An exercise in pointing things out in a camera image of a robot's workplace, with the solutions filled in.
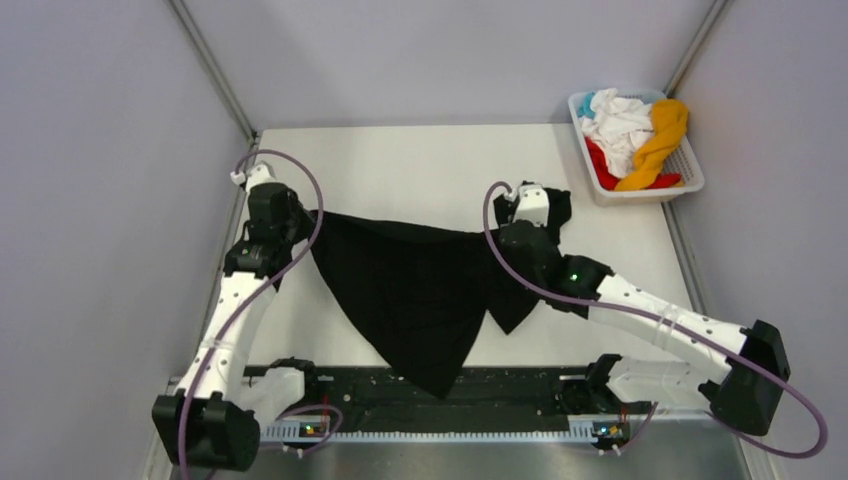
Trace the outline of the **black t shirt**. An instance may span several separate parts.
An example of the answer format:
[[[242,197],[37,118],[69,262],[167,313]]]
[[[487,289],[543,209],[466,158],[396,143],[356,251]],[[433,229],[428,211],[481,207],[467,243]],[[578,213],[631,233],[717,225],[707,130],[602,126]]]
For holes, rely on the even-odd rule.
[[[509,334],[539,302],[481,232],[327,212],[311,253],[356,330],[437,397],[459,376],[486,316]]]

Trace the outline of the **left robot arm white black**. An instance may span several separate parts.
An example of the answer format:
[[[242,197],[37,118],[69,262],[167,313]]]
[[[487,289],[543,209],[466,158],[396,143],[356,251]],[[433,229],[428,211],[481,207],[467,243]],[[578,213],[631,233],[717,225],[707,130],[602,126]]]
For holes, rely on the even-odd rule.
[[[158,396],[152,407],[162,444],[184,479],[195,469],[246,471],[264,428],[289,407],[314,410],[321,397],[318,383],[298,365],[273,367],[251,387],[243,383],[259,323],[300,259],[293,247],[314,241],[319,224],[282,183],[251,187],[247,206],[199,348],[174,392]]]

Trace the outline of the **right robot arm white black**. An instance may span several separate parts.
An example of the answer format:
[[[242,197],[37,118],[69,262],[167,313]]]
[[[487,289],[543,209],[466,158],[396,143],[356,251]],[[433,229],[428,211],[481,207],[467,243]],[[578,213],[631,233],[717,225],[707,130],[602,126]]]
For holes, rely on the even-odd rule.
[[[718,320],[664,300],[590,257],[555,242],[553,194],[537,183],[487,192],[484,234],[506,273],[551,308],[644,340],[672,355],[644,361],[607,355],[586,385],[589,404],[612,412],[623,402],[703,409],[723,425],[769,432],[791,376],[779,329]]]

